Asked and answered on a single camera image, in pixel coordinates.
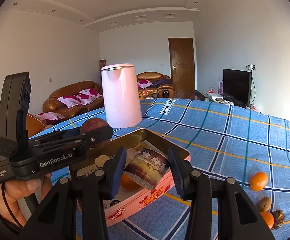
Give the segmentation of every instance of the ceiling light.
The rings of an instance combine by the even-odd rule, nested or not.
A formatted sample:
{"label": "ceiling light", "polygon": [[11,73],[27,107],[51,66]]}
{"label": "ceiling light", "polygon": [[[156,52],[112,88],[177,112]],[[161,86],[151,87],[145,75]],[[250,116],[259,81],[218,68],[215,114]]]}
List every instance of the ceiling light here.
{"label": "ceiling light", "polygon": [[108,23],[106,23],[106,24],[108,24],[109,26],[119,25],[119,23],[118,23],[117,21],[108,22]]}
{"label": "ceiling light", "polygon": [[133,16],[133,18],[136,18],[136,21],[144,21],[146,20],[146,15],[140,15],[140,16]]}
{"label": "ceiling light", "polygon": [[165,19],[174,19],[176,13],[164,13]]}

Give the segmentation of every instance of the pink kettle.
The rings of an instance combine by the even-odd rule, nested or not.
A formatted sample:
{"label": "pink kettle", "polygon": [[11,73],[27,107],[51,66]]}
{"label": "pink kettle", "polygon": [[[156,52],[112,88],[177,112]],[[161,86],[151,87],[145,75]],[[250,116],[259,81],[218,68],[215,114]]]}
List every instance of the pink kettle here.
{"label": "pink kettle", "polygon": [[135,66],[116,64],[101,70],[106,120],[113,128],[126,128],[142,121]]}

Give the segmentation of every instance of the checkered blanket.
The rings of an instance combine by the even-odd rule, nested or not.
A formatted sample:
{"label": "checkered blanket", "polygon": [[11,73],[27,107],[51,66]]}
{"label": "checkered blanket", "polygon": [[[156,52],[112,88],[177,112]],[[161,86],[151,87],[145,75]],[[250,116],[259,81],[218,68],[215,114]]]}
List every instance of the checkered blanket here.
{"label": "checkered blanket", "polygon": [[[144,100],[143,120],[137,126],[114,129],[113,138],[138,128],[147,128],[187,148],[191,163],[211,178],[234,177],[254,203],[264,196],[272,199],[270,211],[282,209],[285,224],[272,231],[277,240],[290,236],[290,122],[240,107],[197,100],[177,99],[166,108],[168,99]],[[88,118],[106,119],[104,109],[74,117],[41,132],[78,127]],[[252,191],[250,177],[258,171],[267,173],[264,190]],[[52,181],[68,174],[56,171]],[[108,228],[110,239],[183,240],[190,203],[182,201],[175,188],[128,219]],[[212,239],[217,239],[217,201],[213,199]],[[82,217],[77,215],[77,225]],[[77,239],[82,238],[77,226]]]}

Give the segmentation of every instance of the tangerine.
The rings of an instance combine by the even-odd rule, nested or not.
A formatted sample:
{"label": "tangerine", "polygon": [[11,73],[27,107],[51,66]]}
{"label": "tangerine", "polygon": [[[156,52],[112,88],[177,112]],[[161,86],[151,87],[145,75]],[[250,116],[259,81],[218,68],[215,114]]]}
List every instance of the tangerine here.
{"label": "tangerine", "polygon": [[257,172],[249,180],[250,188],[254,191],[262,190],[268,183],[268,176],[265,172]]}
{"label": "tangerine", "polygon": [[135,181],[131,180],[124,172],[122,175],[121,185],[125,189],[134,190],[140,187]]}
{"label": "tangerine", "polygon": [[263,219],[265,220],[266,224],[268,225],[269,229],[272,229],[272,226],[274,225],[274,216],[270,214],[269,212],[261,212],[260,213]]}

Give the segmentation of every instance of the pillow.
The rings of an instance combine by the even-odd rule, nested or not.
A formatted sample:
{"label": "pillow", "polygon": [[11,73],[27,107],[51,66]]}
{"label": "pillow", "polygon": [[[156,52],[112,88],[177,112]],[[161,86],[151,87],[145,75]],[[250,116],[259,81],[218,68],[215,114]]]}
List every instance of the pillow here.
{"label": "pillow", "polygon": [[68,108],[82,105],[82,102],[76,96],[63,96],[58,98],[57,100],[64,103]]}
{"label": "pillow", "polygon": [[82,90],[79,94],[89,95],[91,97],[95,97],[95,99],[101,96],[96,90],[92,88]]}
{"label": "pillow", "polygon": [[172,80],[169,78],[160,78],[152,82],[152,87],[157,88],[161,85],[168,85],[172,84]]}
{"label": "pillow", "polygon": [[76,97],[79,101],[82,102],[83,106],[90,104],[91,102],[93,102],[97,98],[97,97],[92,97],[92,96],[86,95],[86,94],[78,94]]}
{"label": "pillow", "polygon": [[138,89],[141,89],[141,88],[146,88],[146,87],[149,87],[152,85],[152,82],[150,82],[149,80],[147,79],[142,79],[140,81],[137,82],[137,85],[138,85]]}
{"label": "pillow", "polygon": [[35,117],[45,124],[55,124],[58,120],[65,119],[65,117],[58,113],[40,113]]}

